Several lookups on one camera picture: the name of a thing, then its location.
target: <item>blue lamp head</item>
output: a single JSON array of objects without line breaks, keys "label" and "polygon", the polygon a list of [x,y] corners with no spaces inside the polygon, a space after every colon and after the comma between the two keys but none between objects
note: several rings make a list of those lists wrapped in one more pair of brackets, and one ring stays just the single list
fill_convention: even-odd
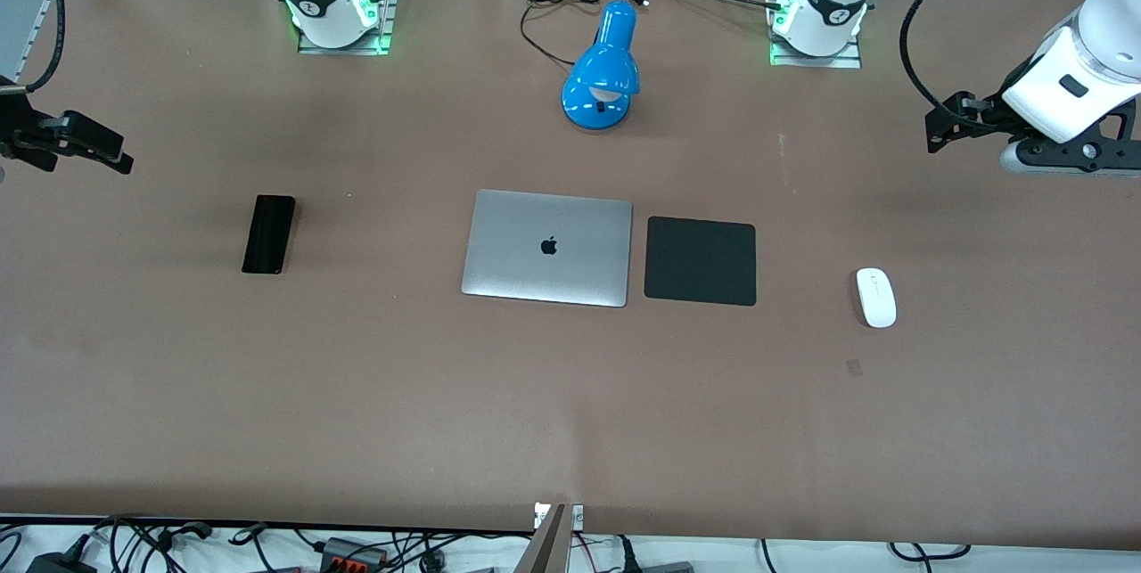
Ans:
[{"label": "blue lamp head", "polygon": [[630,54],[637,23],[628,1],[612,1],[602,9],[594,45],[575,62],[563,86],[563,112],[575,126],[605,130],[626,118],[630,97],[641,90]]}]

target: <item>laptop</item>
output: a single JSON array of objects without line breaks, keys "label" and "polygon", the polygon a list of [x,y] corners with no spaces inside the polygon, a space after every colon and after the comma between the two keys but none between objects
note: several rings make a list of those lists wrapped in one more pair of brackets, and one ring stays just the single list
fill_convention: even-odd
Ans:
[{"label": "laptop", "polygon": [[621,308],[632,219],[629,201],[480,189],[462,290]]}]

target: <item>mouse pad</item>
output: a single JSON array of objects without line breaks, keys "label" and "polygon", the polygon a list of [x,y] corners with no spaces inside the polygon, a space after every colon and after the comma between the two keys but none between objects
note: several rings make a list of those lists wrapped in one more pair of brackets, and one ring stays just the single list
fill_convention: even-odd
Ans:
[{"label": "mouse pad", "polygon": [[748,224],[650,217],[646,297],[756,305],[756,229]]}]

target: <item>brown tabletop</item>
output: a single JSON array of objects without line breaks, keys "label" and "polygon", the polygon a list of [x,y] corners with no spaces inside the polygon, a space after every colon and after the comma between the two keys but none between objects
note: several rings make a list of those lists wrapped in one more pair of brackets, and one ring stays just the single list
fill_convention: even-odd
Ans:
[{"label": "brown tabletop", "polygon": [[[400,0],[373,59],[297,56],[274,0],[68,0],[35,102],[137,163],[5,163],[0,506],[526,528],[561,499],[599,533],[1141,547],[1135,181],[926,154],[911,0],[875,0],[859,71],[652,1],[642,94],[585,134],[523,0]],[[930,0],[915,62],[990,94],[1079,1]],[[596,13],[529,31],[574,58]],[[461,294],[485,187],[632,201],[628,306]],[[299,202],[280,276],[238,272],[259,193]],[[758,305],[644,297],[650,216],[754,224]]]}]

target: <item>white mouse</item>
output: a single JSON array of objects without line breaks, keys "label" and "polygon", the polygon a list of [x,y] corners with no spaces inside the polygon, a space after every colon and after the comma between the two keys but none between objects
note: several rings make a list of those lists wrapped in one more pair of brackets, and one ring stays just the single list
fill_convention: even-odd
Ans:
[{"label": "white mouse", "polygon": [[856,290],[864,320],[872,328],[888,328],[896,323],[896,293],[888,275],[880,268],[864,268],[856,273]]}]

